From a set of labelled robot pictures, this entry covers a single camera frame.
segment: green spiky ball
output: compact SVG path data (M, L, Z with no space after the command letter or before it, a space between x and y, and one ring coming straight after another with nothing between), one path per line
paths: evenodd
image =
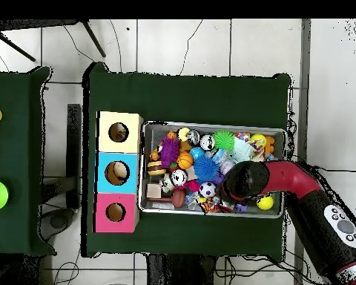
M215 148L222 148L226 151L234 149L234 135L230 131L221 130L215 132L214 135Z

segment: yellow box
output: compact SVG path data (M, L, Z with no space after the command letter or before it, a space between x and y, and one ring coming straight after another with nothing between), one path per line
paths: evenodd
M143 119L138 114L99 111L99 151L139 153L139 135Z

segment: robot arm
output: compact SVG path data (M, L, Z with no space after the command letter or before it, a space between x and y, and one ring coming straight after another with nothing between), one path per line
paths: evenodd
M355 216L332 204L307 171L289 161L242 162L225 176L224 200L289 192L289 215L318 274L332 284L356 285Z

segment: green table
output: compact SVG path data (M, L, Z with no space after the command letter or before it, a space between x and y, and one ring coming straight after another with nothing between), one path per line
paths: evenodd
M92 233L97 111L137 113L144 120L283 128L290 78L163 76L109 73L93 63L83 77L82 252L270 255L282 259L283 216L277 219L141 213L133 234Z
M38 233L42 175L42 84L47 67L0 73L0 181L10 193L0 210L0 253L53 255Z

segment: orange basketball ball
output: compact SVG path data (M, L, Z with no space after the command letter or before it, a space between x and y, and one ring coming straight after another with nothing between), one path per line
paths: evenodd
M180 155L178 155L177 164L181 169L192 167L193 162L194 159L188 152L182 152Z

